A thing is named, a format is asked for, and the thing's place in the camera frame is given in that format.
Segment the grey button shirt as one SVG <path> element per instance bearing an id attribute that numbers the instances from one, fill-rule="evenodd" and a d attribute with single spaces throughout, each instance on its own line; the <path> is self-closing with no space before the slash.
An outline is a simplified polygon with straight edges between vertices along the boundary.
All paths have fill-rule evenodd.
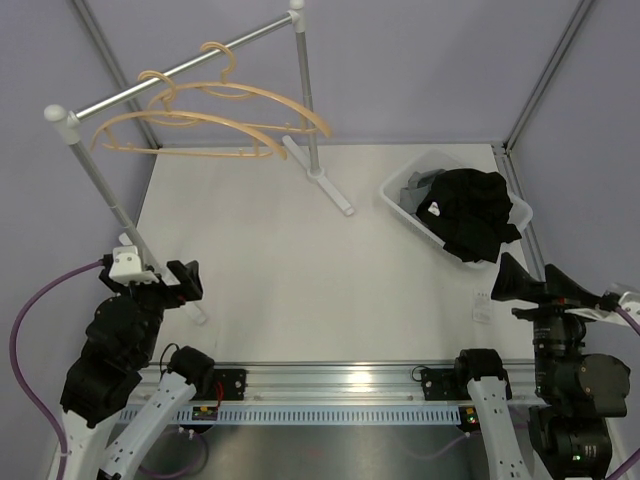
<path id="1" fill-rule="evenodd" d="M 431 190 L 435 179 L 445 172 L 444 169 L 427 172 L 413 172 L 407 185 L 400 190 L 398 205 L 407 214 L 415 217 L 418 207 Z"/>

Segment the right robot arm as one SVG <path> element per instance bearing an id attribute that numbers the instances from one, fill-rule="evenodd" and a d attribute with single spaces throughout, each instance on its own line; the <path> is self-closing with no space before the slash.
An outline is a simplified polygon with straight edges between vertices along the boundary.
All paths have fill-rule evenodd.
<path id="1" fill-rule="evenodd" d="M 543 279 L 531 276 L 509 253 L 502 255 L 491 291 L 494 301 L 520 300 L 531 308 L 513 315 L 531 323 L 535 394 L 543 405 L 529 409 L 527 428 L 535 467 L 527 468 L 508 411 L 508 375 L 492 349 L 466 349 L 454 363 L 452 383 L 470 397 L 479 421 L 493 479 L 617 479 L 629 466 L 610 471 L 613 455 L 607 419 L 627 414 L 630 368 L 607 354 L 585 354 L 590 322 L 614 316 L 639 327 L 626 305 L 629 293 L 596 296 L 552 264 Z"/>

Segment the black shirt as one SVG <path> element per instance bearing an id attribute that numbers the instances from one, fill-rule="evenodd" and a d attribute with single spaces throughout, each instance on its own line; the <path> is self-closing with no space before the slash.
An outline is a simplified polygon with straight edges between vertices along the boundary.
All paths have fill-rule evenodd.
<path id="1" fill-rule="evenodd" d="M 522 238 L 512 208 L 499 173 L 454 169 L 435 177 L 416 217 L 461 261 L 495 263 L 504 244 Z"/>

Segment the wooden hanger front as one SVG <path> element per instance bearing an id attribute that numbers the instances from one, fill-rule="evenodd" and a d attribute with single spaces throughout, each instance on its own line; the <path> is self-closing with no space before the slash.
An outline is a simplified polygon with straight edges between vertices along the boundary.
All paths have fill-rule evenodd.
<path id="1" fill-rule="evenodd" d="M 299 122 L 291 124 L 269 124 L 269 123 L 248 123 L 248 126 L 258 130 L 267 130 L 274 132 L 295 133 L 295 134 L 316 134 L 321 133 L 326 138 L 332 136 L 333 131 L 329 123 L 316 114 L 310 107 L 278 93 L 266 90 L 260 87 L 231 82 L 229 76 L 234 72 L 237 66 L 237 59 L 230 48 L 220 42 L 209 41 L 200 46 L 201 53 L 210 53 L 213 50 L 220 50 L 227 58 L 228 65 L 220 71 L 220 79 L 218 81 L 197 81 L 178 84 L 173 89 L 165 89 L 164 91 L 154 95 L 147 103 L 147 108 L 161 106 L 165 110 L 171 110 L 175 99 L 184 92 L 198 92 L 211 98 L 232 102 L 248 102 L 251 100 L 269 100 L 281 107 L 294 112 Z"/>

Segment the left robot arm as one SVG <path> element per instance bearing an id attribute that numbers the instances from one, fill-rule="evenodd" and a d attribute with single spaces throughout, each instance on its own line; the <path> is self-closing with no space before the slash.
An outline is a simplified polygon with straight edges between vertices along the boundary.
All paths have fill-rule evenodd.
<path id="1" fill-rule="evenodd" d="M 208 396 L 215 384 L 211 357 L 190 346 L 178 349 L 152 398 L 115 441 L 109 439 L 151 362 L 165 312 L 204 294 L 198 261 L 168 262 L 174 285 L 149 269 L 118 283 L 110 276 L 117 262 L 107 255 L 100 263 L 99 279 L 113 294 L 96 308 L 61 395 L 63 479 L 133 478 L 177 411 L 193 398 Z"/>

